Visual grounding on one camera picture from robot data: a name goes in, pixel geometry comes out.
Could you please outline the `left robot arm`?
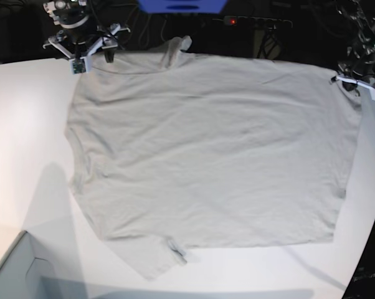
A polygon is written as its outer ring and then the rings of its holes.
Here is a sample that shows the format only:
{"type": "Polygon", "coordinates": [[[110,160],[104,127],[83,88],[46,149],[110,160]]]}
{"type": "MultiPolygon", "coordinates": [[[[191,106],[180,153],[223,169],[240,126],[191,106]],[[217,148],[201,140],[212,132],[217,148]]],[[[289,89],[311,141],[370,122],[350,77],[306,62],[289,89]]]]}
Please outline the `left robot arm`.
{"type": "Polygon", "coordinates": [[[337,1],[336,6],[356,26],[356,33],[347,47],[347,59],[338,63],[332,81],[341,81],[348,91],[365,88],[375,101],[375,12],[360,1],[337,1]]]}

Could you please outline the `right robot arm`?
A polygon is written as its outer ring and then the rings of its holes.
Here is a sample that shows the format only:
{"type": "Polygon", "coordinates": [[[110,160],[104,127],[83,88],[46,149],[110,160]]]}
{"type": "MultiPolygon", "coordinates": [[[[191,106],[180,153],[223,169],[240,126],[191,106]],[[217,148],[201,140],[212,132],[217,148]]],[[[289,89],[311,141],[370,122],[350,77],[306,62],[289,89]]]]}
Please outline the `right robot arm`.
{"type": "Polygon", "coordinates": [[[115,34],[118,24],[105,27],[99,20],[93,1],[50,1],[44,11],[60,30],[45,41],[43,48],[53,47],[65,59],[80,62],[103,50],[111,54],[118,47],[115,34]]]}

